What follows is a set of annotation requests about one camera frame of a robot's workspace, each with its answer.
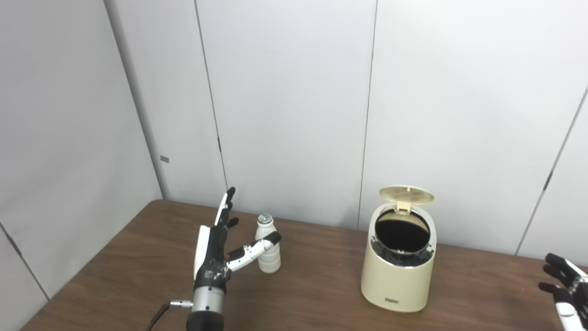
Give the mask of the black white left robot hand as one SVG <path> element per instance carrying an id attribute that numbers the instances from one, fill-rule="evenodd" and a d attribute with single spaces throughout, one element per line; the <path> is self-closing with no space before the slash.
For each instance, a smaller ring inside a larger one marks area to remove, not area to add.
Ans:
<path id="1" fill-rule="evenodd" d="M 226 283 L 233 272 L 254 262 L 262 254 L 268 253 L 281 242 L 281 234 L 273 230 L 248 245 L 241 246 L 229 253 L 225 251 L 228 232 L 235 227 L 239 219 L 230 218 L 232 198 L 237 189 L 229 188 L 222 198 L 215 222 L 212 227 L 200 226 L 197 249 L 195 251 L 193 289 L 216 287 L 226 291 Z"/>

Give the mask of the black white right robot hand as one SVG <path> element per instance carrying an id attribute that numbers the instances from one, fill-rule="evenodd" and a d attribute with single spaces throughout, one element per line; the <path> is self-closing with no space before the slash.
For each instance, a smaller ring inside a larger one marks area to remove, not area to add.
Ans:
<path id="1" fill-rule="evenodd" d="M 565 331 L 588 329 L 588 275 L 571 261 L 557 254 L 548 253 L 543 271 L 560 281 L 561 285 L 540 282 L 538 288 L 550 293 Z"/>

